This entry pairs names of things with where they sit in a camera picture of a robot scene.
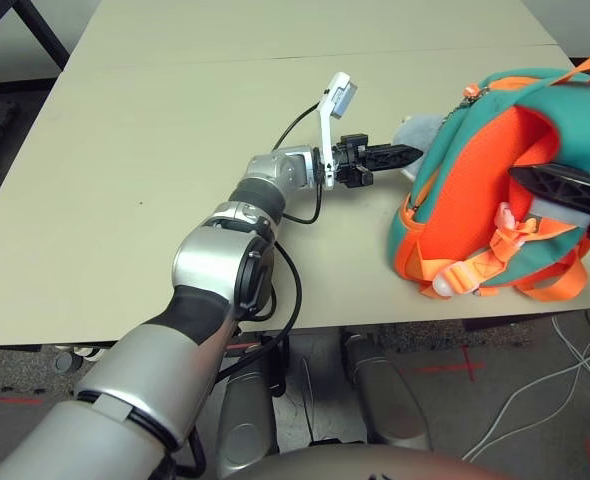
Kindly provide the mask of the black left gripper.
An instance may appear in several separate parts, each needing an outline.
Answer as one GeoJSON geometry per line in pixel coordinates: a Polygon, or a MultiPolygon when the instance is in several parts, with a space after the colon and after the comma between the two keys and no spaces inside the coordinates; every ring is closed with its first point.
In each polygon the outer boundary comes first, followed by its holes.
{"type": "Polygon", "coordinates": [[[361,188],[373,184],[373,172],[401,169],[419,160],[423,151],[398,144],[368,146],[366,134],[350,134],[340,137],[333,147],[336,161],[335,180],[347,188],[361,188]],[[367,148],[367,167],[364,165],[367,148]]]}

